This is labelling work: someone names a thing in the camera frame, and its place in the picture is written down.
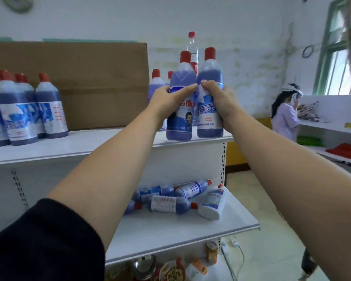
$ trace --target black sleeve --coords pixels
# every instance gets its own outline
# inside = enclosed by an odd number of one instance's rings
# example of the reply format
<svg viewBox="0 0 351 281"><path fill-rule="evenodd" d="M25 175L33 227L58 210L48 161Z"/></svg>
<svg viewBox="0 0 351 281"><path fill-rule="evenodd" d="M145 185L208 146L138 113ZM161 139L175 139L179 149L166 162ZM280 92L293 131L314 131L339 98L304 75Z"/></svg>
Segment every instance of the black sleeve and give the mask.
<svg viewBox="0 0 351 281"><path fill-rule="evenodd" d="M77 213L41 199L0 232L0 281L104 280L105 251Z"/></svg>

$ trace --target black hair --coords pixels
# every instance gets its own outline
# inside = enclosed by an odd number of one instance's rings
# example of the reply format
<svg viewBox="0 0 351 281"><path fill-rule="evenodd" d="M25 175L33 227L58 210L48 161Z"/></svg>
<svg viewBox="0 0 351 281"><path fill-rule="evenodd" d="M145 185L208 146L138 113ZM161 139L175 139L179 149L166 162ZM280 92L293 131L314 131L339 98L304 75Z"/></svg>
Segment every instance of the black hair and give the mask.
<svg viewBox="0 0 351 281"><path fill-rule="evenodd" d="M290 86L293 86L295 89L300 89L300 87L297 85L297 84L289 84ZM292 96L293 94L295 94L296 91L282 91L282 93L280 93L277 98L276 98L276 101L272 104L272 116L271 116L271 119L277 114L277 109L278 107L285 102L285 100Z"/></svg>

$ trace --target red cloth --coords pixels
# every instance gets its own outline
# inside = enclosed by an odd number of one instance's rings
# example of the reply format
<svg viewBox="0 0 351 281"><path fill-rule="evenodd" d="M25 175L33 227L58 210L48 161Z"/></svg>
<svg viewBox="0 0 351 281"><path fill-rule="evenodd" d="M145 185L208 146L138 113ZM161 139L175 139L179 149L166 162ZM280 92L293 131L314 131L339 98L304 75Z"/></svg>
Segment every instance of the red cloth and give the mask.
<svg viewBox="0 0 351 281"><path fill-rule="evenodd" d="M327 149L328 153L351 159L351 144L343 143L334 149Z"/></svg>

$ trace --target floor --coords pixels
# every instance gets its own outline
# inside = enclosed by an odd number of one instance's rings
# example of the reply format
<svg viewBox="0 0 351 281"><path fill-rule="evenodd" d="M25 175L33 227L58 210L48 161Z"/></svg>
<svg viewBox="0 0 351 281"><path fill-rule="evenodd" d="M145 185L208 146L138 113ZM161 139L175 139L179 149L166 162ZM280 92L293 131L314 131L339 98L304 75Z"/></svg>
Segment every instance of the floor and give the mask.
<svg viewBox="0 0 351 281"><path fill-rule="evenodd" d="M245 257L238 281L297 281L304 245L280 217L254 173L228 174L227 188L261 225L261 230L236 235ZM230 260L236 273L243 260L241 252L230 248ZM328 281L328 278L318 268L308 280Z"/></svg>

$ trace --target white visor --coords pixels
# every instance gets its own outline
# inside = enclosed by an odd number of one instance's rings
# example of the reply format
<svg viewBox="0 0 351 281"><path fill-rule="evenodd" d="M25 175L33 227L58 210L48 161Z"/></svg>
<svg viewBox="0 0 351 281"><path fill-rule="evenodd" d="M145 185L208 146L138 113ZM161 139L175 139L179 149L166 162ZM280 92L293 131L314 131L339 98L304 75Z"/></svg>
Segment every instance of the white visor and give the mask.
<svg viewBox="0 0 351 281"><path fill-rule="evenodd" d="M303 96L303 93L300 91L300 89L296 89L294 88L293 86L287 84L285 86L282 87L282 91L283 92L292 92L292 91L295 91L297 92L298 94L300 94L300 96L302 97Z"/></svg>

